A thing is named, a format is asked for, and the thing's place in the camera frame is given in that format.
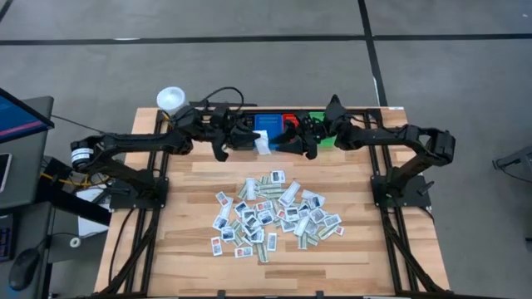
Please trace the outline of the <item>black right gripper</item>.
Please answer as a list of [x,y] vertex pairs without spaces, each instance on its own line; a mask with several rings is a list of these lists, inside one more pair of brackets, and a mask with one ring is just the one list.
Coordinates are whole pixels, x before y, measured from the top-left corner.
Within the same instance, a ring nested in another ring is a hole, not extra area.
[[304,154],[309,160],[318,156],[318,146],[330,137],[328,127],[324,123],[308,123],[295,125],[286,123],[286,140],[278,145],[278,151],[290,154]]

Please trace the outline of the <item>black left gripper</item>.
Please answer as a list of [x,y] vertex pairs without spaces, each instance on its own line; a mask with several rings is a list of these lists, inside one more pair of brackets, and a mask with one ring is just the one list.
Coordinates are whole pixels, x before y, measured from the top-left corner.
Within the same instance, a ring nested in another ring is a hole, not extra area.
[[249,127],[235,125],[211,126],[210,143],[214,157],[219,162],[225,162],[229,154],[224,147],[234,146],[235,150],[251,150],[254,141],[260,137],[260,133],[253,132]]

